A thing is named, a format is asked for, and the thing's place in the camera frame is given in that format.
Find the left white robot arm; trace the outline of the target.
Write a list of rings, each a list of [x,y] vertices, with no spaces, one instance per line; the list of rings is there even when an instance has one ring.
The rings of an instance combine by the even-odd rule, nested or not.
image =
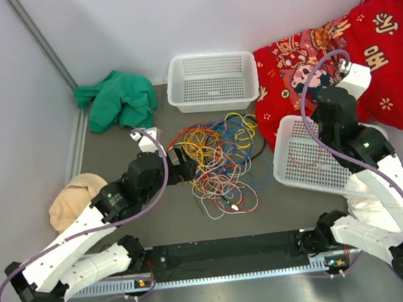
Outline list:
[[[12,262],[5,273],[21,302],[67,302],[95,282],[119,273],[141,271],[145,249],[136,237],[125,235],[109,248],[88,253],[130,218],[153,207],[167,185],[195,178],[198,163],[180,146],[178,162],[156,144],[130,162],[120,179],[103,186],[74,222],[30,263]]]

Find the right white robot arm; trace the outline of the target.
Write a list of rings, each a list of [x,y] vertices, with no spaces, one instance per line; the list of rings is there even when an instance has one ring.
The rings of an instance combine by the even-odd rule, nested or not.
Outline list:
[[[312,139],[373,193],[399,230],[390,232],[332,211],[320,215],[312,232],[314,246],[356,247],[385,261],[403,281],[403,166],[385,135],[359,122],[357,100],[370,86],[370,70],[350,62],[339,73],[341,80],[320,90],[313,114],[302,120]]]

